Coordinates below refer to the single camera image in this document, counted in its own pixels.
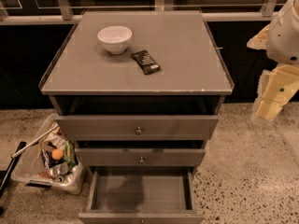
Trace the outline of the grey bottom drawer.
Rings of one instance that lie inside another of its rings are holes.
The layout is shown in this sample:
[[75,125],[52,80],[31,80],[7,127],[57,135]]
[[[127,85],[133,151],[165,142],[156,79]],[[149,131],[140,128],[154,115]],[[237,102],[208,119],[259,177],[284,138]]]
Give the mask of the grey bottom drawer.
[[84,224],[201,224],[187,167],[97,167]]

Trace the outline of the grey drawer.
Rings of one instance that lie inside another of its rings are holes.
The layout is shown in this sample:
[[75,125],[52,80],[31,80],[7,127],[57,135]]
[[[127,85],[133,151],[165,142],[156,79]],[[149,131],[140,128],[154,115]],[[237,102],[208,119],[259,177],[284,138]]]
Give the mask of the grey drawer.
[[218,123],[206,115],[68,115],[56,121],[72,141],[208,140]]
[[201,141],[86,141],[76,149],[86,166],[173,166],[201,164]]
[[187,167],[97,167],[84,224],[201,224]]

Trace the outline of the grey drawer cabinet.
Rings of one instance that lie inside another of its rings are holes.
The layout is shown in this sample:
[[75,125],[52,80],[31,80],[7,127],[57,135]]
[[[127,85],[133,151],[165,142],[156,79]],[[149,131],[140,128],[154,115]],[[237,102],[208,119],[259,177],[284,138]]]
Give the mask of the grey drawer cabinet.
[[[97,34],[109,26],[132,32],[112,54]],[[132,53],[146,50],[161,66],[145,75]],[[58,116],[218,116],[234,83],[197,11],[87,11],[40,82]]]

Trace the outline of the grey middle drawer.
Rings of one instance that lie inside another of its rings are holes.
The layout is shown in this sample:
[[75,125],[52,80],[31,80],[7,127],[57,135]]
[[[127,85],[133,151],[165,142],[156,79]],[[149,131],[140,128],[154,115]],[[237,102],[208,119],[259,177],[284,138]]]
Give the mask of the grey middle drawer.
[[173,166],[201,164],[201,141],[86,141],[76,149],[86,166]]

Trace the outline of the grey top drawer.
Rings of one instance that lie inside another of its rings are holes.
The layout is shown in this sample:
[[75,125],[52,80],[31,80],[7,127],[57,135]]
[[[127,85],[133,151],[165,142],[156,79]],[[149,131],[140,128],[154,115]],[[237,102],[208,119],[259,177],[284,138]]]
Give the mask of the grey top drawer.
[[206,115],[68,115],[56,121],[72,141],[208,140],[218,123]]

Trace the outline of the black snack packet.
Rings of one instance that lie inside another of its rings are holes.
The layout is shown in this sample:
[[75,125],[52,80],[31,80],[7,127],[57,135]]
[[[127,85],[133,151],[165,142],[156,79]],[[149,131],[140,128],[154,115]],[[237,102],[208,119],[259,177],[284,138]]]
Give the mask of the black snack packet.
[[145,75],[155,73],[161,69],[161,66],[150,56],[146,50],[132,53],[131,57],[138,63]]

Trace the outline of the white ceramic bowl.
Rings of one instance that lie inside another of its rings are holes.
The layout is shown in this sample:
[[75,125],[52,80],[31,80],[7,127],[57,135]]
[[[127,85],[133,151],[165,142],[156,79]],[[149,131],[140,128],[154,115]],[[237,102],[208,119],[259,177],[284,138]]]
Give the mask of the white ceramic bowl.
[[102,29],[97,38],[103,48],[112,54],[124,53],[131,42],[133,32],[124,26],[109,26]]

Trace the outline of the green snack bag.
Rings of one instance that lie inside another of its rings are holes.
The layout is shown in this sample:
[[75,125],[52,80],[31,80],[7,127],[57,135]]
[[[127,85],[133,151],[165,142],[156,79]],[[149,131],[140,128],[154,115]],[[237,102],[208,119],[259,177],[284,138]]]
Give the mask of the green snack bag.
[[70,141],[67,141],[64,146],[64,161],[70,169],[77,165],[75,157],[75,149]]

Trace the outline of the white stick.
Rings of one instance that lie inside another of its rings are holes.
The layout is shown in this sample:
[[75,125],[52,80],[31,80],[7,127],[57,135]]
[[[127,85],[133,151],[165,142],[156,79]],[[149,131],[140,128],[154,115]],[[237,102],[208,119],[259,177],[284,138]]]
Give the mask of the white stick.
[[25,147],[21,148],[20,150],[16,151],[13,155],[11,155],[11,159],[15,159],[18,156],[20,156],[27,148],[35,145],[36,143],[38,143],[41,139],[43,139],[44,137],[46,137],[48,134],[52,133],[53,131],[55,131],[58,128],[58,124],[56,124],[55,126],[53,126],[52,128],[50,128],[49,130],[47,130],[46,132],[42,133],[41,135],[39,135],[36,139],[34,139],[31,143],[29,143],[28,145],[25,145]]

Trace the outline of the orange fruit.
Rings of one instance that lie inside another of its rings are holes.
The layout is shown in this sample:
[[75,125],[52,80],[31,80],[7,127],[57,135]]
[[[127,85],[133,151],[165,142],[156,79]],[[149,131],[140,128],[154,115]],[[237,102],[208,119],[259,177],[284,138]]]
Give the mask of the orange fruit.
[[56,161],[59,161],[61,160],[63,157],[64,157],[64,152],[57,148],[57,149],[54,149],[51,153],[51,156],[56,160]]

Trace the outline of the silver can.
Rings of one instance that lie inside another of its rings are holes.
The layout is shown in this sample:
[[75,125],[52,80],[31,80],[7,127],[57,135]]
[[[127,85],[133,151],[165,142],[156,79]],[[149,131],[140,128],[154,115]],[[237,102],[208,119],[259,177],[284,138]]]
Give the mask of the silver can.
[[61,175],[66,175],[68,173],[68,165],[66,162],[55,165],[49,169],[49,173],[53,178],[58,178]]

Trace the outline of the black bar on floor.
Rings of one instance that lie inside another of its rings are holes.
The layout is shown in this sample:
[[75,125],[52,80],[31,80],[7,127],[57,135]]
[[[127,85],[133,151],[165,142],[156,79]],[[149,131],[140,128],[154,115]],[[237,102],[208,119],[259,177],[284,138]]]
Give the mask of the black bar on floor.
[[[18,151],[20,151],[22,148],[24,148],[26,146],[26,142],[21,141],[15,151],[15,153],[17,153]],[[17,156],[16,158],[11,158],[11,161],[7,167],[6,170],[4,171],[0,171],[0,198],[2,197],[7,185],[8,185],[8,181],[11,178],[11,174],[14,170],[14,168],[16,167],[18,161],[19,161],[20,155]],[[0,216],[2,216],[5,212],[5,209],[2,205],[0,205]]]

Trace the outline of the metal railing frame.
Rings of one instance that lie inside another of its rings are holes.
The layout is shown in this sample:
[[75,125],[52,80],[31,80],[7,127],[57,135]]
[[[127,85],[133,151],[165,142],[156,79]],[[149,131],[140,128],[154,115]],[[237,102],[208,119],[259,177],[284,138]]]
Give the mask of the metal railing frame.
[[0,0],[3,25],[75,23],[86,10],[198,10],[206,21],[269,21],[287,0]]

